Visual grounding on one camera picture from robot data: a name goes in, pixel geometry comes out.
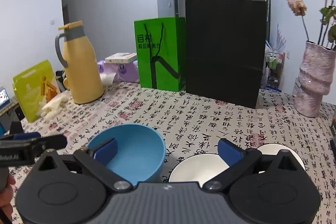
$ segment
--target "blue gripper pad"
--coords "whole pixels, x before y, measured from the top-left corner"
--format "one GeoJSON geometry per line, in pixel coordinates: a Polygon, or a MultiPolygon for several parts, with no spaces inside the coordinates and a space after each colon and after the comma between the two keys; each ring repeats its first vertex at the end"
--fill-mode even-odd
{"type": "Polygon", "coordinates": [[[41,138],[41,134],[38,132],[14,134],[12,140],[29,140],[33,138],[41,138]]]}
{"type": "Polygon", "coordinates": [[[107,165],[118,153],[117,141],[108,139],[93,149],[93,158],[103,165],[107,165]]]}
{"type": "Polygon", "coordinates": [[[245,156],[245,150],[227,139],[220,139],[217,146],[218,155],[227,165],[232,166],[245,156]]]}

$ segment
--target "yellow snack bag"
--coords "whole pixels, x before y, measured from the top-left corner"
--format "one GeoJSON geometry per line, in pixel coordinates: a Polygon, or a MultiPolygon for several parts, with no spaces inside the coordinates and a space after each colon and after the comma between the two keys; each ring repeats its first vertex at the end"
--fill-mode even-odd
{"type": "Polygon", "coordinates": [[[60,94],[48,60],[18,74],[13,78],[13,82],[17,101],[29,122],[39,118],[42,107],[60,94]]]}

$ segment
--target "thermos handle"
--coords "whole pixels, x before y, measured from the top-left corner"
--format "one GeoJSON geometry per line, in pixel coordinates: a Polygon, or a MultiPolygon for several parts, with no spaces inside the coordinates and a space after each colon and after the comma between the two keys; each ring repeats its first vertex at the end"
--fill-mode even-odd
{"type": "Polygon", "coordinates": [[[65,33],[61,33],[58,36],[56,36],[55,38],[55,47],[56,47],[56,53],[57,53],[57,57],[59,59],[59,61],[61,62],[61,64],[63,65],[64,68],[68,67],[68,63],[67,61],[64,60],[63,56],[62,56],[62,52],[61,49],[59,47],[59,39],[61,37],[65,37],[65,33]]]}

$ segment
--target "black cable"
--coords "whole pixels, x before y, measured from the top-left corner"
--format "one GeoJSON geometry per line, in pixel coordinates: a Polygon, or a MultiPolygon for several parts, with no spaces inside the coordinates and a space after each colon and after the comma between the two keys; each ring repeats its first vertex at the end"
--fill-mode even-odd
{"type": "Polygon", "coordinates": [[[9,218],[6,216],[6,214],[3,212],[3,210],[0,208],[0,220],[3,224],[12,224],[12,222],[9,220],[9,218]]]}

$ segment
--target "human hand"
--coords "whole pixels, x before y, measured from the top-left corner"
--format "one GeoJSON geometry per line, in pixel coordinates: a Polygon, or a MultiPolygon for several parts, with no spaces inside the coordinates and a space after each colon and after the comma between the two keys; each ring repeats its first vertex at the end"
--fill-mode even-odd
{"type": "Polygon", "coordinates": [[[13,206],[11,200],[13,198],[12,185],[15,184],[15,178],[12,174],[8,175],[6,188],[0,193],[0,207],[10,221],[12,221],[13,206]]]}

